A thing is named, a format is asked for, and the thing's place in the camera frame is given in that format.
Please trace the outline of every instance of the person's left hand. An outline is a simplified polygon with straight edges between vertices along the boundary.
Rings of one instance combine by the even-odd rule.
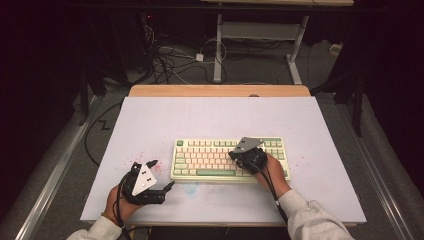
[[[107,197],[106,208],[105,208],[105,213],[111,218],[113,218],[113,222],[116,225],[118,225],[118,219],[114,213],[117,212],[116,204],[115,204],[117,193],[118,193],[118,186],[115,186],[110,190],[109,196]],[[134,214],[134,212],[142,208],[143,205],[134,205],[129,203],[125,199],[125,197],[122,195],[122,193],[120,194],[120,196],[121,197],[119,200],[119,210],[121,212],[121,219],[125,223],[126,221],[128,221],[128,219],[130,219],[130,217]]]

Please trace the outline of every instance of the person's right hand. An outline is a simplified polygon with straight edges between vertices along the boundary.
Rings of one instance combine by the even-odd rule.
[[[274,185],[277,197],[280,198],[286,192],[288,192],[291,188],[289,184],[287,183],[286,178],[284,177],[283,168],[281,167],[280,162],[278,162],[276,158],[274,158],[268,153],[267,153],[267,157],[268,157],[267,165],[264,169],[262,169],[262,171],[265,173],[268,179],[270,180],[272,179],[272,184]],[[258,172],[254,176],[263,187],[265,187],[266,189],[269,189],[268,184],[261,173]]]

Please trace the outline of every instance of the white sleeve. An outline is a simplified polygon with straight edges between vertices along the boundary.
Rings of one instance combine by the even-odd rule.
[[[85,229],[74,232],[67,240],[116,240],[121,235],[122,229],[109,219],[100,216],[87,231]]]
[[[316,201],[306,201],[295,190],[278,199],[288,218],[288,231],[292,240],[353,239],[346,227],[326,212]]]

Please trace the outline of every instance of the white triangular device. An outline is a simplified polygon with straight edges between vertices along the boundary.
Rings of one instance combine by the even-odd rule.
[[[141,165],[140,171],[138,172],[137,181],[135,182],[132,195],[137,196],[143,191],[149,189],[151,186],[155,185],[157,182],[156,178],[153,176],[149,167],[146,164]]]

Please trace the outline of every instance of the wrist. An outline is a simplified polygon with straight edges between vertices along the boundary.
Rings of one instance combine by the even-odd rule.
[[[280,198],[284,194],[286,194],[288,191],[290,191],[291,188],[288,184],[282,184],[275,187],[275,193],[277,194],[277,197]]]
[[[109,219],[111,222],[113,222],[116,226],[119,226],[118,219],[116,218],[115,214],[109,213],[107,211],[102,212],[101,214],[103,217]]]

